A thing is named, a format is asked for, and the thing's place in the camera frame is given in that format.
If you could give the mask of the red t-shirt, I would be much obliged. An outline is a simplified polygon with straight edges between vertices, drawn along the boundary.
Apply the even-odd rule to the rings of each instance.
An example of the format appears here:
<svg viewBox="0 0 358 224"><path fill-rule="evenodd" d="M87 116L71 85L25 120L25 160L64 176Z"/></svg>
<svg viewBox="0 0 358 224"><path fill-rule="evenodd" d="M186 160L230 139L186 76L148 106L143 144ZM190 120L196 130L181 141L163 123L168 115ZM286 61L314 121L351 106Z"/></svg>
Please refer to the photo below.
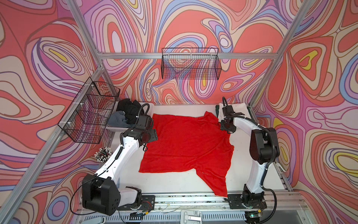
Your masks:
<svg viewBox="0 0 358 224"><path fill-rule="evenodd" d="M216 196L227 197L226 175L234 146L218 118L154 114L158 140L147 144L140 173L186 172L194 169Z"/></svg>

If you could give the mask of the black garment in basket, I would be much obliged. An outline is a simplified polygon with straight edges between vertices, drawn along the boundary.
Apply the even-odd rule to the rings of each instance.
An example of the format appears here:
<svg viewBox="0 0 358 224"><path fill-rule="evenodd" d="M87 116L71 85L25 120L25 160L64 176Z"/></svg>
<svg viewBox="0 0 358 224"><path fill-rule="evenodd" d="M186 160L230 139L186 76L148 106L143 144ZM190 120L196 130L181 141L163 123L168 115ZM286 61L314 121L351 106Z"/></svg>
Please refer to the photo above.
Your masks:
<svg viewBox="0 0 358 224"><path fill-rule="evenodd" d="M144 110L141 106L137 100L132 102L130 99L123 99L118 102L116 111L124 112L128 124L134 125L137 120L137 115L139 113L144 114Z"/></svg>

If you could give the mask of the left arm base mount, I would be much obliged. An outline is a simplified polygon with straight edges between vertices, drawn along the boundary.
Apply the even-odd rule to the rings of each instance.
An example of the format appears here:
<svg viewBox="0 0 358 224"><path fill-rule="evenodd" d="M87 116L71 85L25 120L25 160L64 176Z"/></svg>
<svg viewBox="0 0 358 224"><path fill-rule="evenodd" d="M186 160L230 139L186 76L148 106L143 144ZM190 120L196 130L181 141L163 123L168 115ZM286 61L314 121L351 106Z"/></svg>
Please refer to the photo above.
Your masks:
<svg viewBox="0 0 358 224"><path fill-rule="evenodd" d="M132 204L118 207L119 211L152 211L155 207L155 195L142 195Z"/></svg>

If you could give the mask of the aluminium rail at front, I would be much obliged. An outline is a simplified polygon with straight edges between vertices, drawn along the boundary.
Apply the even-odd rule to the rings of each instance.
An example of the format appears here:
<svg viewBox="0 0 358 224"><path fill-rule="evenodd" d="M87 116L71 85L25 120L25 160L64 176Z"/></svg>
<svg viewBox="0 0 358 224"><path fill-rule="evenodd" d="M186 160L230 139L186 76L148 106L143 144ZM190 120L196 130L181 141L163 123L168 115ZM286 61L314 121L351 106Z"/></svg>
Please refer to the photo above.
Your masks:
<svg viewBox="0 0 358 224"><path fill-rule="evenodd" d="M119 208L113 215L82 210L75 224L314 224L299 193L265 192L257 203L244 206L241 192L227 197L213 193L144 194L142 208Z"/></svg>

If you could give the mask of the folded white t-shirt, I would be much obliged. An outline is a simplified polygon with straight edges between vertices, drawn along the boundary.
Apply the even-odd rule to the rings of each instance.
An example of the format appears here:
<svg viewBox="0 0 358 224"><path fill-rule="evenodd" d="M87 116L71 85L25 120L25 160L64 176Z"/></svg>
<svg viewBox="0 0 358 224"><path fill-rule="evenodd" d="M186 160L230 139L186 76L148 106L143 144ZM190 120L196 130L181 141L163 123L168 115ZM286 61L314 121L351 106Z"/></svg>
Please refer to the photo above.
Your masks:
<svg viewBox="0 0 358 224"><path fill-rule="evenodd" d="M248 111L247 105L245 103L238 103L238 104L229 104L233 107L233 110L235 113L243 113L245 117L251 118L251 115ZM221 121L224 119L224 114L223 114L223 103L219 104L219 115L218 115L218 120Z"/></svg>

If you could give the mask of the cup of pens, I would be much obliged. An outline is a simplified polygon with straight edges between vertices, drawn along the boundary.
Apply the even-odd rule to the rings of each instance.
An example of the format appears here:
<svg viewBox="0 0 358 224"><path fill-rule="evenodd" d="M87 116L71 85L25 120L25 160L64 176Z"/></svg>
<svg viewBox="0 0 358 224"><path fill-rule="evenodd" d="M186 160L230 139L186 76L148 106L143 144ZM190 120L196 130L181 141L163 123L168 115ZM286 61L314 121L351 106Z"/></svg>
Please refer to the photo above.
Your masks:
<svg viewBox="0 0 358 224"><path fill-rule="evenodd" d="M102 147L94 154L95 159L100 163L106 163L111 156L112 150L110 147Z"/></svg>

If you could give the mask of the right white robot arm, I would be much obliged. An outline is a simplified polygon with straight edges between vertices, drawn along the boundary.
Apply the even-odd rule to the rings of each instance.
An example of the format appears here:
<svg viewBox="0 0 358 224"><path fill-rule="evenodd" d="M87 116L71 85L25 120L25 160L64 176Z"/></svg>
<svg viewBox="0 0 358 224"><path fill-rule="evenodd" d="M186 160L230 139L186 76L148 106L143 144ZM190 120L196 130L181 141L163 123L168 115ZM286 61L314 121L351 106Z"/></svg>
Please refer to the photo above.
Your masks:
<svg viewBox="0 0 358 224"><path fill-rule="evenodd" d="M260 125L244 113L235 112L232 105L219 104L219 120L222 131L234 133L240 129L250 137L249 153L253 162L244 191L262 194L266 190L263 185L269 166L279 156L276 130Z"/></svg>

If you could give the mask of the grey garment in basket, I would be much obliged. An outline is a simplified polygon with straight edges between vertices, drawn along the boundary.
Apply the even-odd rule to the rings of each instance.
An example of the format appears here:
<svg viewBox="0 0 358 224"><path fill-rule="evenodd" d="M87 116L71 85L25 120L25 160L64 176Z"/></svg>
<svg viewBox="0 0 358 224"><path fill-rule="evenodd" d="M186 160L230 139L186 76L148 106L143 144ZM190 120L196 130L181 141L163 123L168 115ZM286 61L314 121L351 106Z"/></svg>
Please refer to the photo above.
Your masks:
<svg viewBox="0 0 358 224"><path fill-rule="evenodd" d="M108 126L129 128L131 127L131 124L128 123L128 119L125 117L125 112L116 111L110 116Z"/></svg>

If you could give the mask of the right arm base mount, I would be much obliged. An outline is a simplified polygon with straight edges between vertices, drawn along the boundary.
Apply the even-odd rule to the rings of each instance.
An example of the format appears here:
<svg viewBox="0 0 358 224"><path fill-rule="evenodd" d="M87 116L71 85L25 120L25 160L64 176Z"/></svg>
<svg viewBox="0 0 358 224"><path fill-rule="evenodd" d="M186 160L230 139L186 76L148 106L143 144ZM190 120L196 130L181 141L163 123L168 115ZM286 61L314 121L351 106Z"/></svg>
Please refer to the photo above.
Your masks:
<svg viewBox="0 0 358 224"><path fill-rule="evenodd" d="M267 208L263 189L259 187L258 192L253 192L246 184L241 194L228 194L224 200L229 203L230 209L264 210Z"/></svg>

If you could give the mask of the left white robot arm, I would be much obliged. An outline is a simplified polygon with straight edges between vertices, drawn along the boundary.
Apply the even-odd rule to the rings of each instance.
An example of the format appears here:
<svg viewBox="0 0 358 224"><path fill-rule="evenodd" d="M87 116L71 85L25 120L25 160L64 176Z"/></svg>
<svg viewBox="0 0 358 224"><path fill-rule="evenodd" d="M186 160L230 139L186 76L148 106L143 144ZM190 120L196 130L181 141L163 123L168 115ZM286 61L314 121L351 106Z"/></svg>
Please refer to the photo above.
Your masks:
<svg viewBox="0 0 358 224"><path fill-rule="evenodd" d="M150 116L139 115L134 128L120 134L120 144L107 162L93 175L83 179L82 206L105 215L113 215L120 207L141 207L142 193L136 187L119 187L120 173L131 156L143 145L157 141Z"/></svg>

